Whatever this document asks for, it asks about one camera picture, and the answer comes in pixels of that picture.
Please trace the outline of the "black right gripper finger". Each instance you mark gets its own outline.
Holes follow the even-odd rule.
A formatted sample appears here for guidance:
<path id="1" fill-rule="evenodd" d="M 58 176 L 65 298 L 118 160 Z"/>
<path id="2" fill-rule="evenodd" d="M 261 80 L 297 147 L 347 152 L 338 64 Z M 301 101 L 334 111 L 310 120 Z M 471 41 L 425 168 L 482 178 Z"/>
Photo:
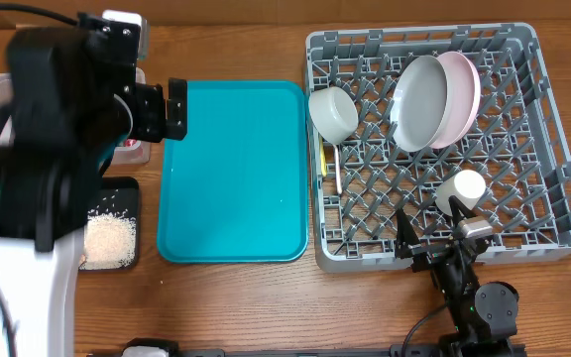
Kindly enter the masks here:
<path id="1" fill-rule="evenodd" d="M 396 213 L 397 236 L 395 240 L 395 253 L 397 258 L 411 258 L 414 250 L 420 247 L 420 241 L 412 228 L 410 220 L 401 208 Z"/>
<path id="2" fill-rule="evenodd" d="M 475 218 L 476 214 L 468 208 L 457 196 L 451 195 L 448 198 L 448 203 L 451 208 L 452 222 L 454 229 L 458 230 L 461 227 L 461 222 L 467 218 Z"/>

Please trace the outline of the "white paper cup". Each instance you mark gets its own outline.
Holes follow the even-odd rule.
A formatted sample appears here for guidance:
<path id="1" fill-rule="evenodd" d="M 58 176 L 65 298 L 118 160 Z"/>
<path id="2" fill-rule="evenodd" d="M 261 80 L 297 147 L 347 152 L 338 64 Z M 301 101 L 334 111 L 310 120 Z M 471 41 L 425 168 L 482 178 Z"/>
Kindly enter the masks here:
<path id="1" fill-rule="evenodd" d="M 440 211 L 451 216 L 450 196 L 456 196 L 467 208 L 473 209 L 484 195 L 486 188 L 486 181 L 479 173 L 463 170 L 437 188 L 435 204 Z"/>

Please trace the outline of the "red candy wrapper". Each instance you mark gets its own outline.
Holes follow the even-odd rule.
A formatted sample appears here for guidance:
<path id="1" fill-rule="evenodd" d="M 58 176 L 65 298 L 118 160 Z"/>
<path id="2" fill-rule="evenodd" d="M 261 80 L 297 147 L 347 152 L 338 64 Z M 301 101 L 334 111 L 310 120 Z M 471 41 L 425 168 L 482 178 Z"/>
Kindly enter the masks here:
<path id="1" fill-rule="evenodd" d="M 123 142 L 122 146 L 124 148 L 131 148 L 131 147 L 137 146 L 139 144 L 140 144 L 140 142 L 138 140 L 128 139 L 128 140 Z"/>

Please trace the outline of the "pink plastic fork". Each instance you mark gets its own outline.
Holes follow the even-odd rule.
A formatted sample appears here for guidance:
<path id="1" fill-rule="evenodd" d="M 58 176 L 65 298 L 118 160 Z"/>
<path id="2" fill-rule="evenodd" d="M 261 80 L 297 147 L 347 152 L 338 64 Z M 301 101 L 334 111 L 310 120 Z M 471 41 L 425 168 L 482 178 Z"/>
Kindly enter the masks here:
<path id="1" fill-rule="evenodd" d="M 339 145 L 333 144 L 334 164 L 335 164 L 335 182 L 337 194 L 340 196 L 343 192 L 342 179 L 341 179 L 341 166 L 340 166 L 340 148 Z"/>

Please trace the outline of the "grey round plate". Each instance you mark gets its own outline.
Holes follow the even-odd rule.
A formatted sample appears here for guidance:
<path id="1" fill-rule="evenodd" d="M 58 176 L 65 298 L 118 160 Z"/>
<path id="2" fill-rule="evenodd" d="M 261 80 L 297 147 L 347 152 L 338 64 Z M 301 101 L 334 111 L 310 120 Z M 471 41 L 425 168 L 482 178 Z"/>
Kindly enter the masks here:
<path id="1" fill-rule="evenodd" d="M 434 143 L 450 112 L 450 83 L 434 56 L 414 59 L 402 72 L 393 96 L 393 138 L 399 148 L 417 152 Z"/>

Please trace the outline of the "pink round plate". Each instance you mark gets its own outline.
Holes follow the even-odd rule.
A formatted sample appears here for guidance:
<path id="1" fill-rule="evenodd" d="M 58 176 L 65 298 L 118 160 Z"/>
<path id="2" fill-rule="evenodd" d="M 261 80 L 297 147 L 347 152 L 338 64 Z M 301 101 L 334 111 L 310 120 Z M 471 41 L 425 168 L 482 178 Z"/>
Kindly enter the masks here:
<path id="1" fill-rule="evenodd" d="M 476 67 L 462 54 L 447 52 L 437 58 L 447 75 L 447 106 L 441 130 L 432 149 L 443 149 L 461 140 L 474 123 L 480 104 L 481 86 Z"/>

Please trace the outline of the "yellow plastic spoon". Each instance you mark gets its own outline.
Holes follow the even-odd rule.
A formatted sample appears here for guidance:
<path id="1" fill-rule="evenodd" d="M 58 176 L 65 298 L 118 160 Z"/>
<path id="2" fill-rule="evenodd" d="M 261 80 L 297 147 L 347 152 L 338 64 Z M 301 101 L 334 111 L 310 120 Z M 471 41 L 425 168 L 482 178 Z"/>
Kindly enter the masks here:
<path id="1" fill-rule="evenodd" d="M 324 145 L 323 139 L 319 137 L 319 162 L 320 162 L 320 171 L 323 178 L 327 176 L 327 164 L 326 164 L 326 157 L 324 152 Z"/>

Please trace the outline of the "grey bowl of rice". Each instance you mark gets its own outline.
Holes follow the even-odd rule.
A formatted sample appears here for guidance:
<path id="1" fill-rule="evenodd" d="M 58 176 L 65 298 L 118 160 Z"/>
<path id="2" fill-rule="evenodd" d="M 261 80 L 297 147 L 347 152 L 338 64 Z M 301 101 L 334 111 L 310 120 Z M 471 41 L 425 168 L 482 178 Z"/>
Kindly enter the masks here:
<path id="1" fill-rule="evenodd" d="M 358 127 L 358 112 L 350 95 L 339 87 L 314 91 L 308 100 L 311 121 L 320 136 L 339 145 Z"/>

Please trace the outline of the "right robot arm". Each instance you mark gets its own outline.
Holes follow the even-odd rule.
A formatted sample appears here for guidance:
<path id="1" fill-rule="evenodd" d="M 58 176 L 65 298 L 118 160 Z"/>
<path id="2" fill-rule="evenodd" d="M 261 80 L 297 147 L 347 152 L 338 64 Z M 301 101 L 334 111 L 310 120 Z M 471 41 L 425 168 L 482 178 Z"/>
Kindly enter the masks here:
<path id="1" fill-rule="evenodd" d="M 454 227 L 446 241 L 422 244 L 408 216 L 396 213 L 395 254 L 410 259 L 411 269 L 427 271 L 443 295 L 444 304 L 421 319 L 407 334 L 400 354 L 406 355 L 416 330 L 440 311 L 449 311 L 455 331 L 443 335 L 431 351 L 439 356 L 516 356 L 522 347 L 514 347 L 510 338 L 517 334 L 516 317 L 519 295 L 504 282 L 481 284 L 473 270 L 476 258 L 486 252 L 494 234 L 492 225 L 478 216 L 461 200 L 448 198 Z"/>

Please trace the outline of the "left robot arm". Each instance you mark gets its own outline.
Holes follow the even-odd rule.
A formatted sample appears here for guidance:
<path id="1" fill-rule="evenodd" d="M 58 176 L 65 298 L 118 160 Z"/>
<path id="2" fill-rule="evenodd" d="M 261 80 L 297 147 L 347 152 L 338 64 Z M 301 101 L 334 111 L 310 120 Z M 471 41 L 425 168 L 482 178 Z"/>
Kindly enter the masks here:
<path id="1" fill-rule="evenodd" d="M 0 106 L 0 356 L 69 356 L 87 214 L 115 148 L 187 132 L 187 85 L 141 84 L 142 27 L 27 28 Z"/>

